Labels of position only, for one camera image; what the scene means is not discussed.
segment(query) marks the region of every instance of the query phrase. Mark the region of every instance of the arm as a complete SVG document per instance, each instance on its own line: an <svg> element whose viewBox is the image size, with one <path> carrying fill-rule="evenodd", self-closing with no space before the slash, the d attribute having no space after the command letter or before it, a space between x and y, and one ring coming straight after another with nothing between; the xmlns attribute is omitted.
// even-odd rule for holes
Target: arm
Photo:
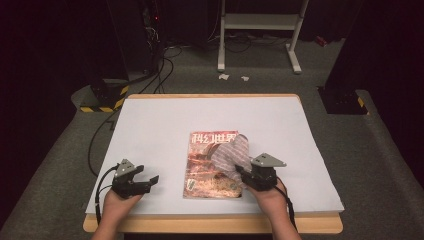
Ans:
<svg viewBox="0 0 424 240"><path fill-rule="evenodd" d="M278 180L277 187L286 192L280 180ZM271 222L274 240L301 239L299 233L290 222L289 214L287 213L287 202L281 193L275 189L262 192L258 192L249 186L248 189L255 196L262 212Z"/></svg>
<svg viewBox="0 0 424 240"><path fill-rule="evenodd" d="M102 220L91 239L115 239L119 224L125 219L132 207L140 201L142 196L137 195L129 199L122 199L113 190L109 190L103 204Z"/></svg>

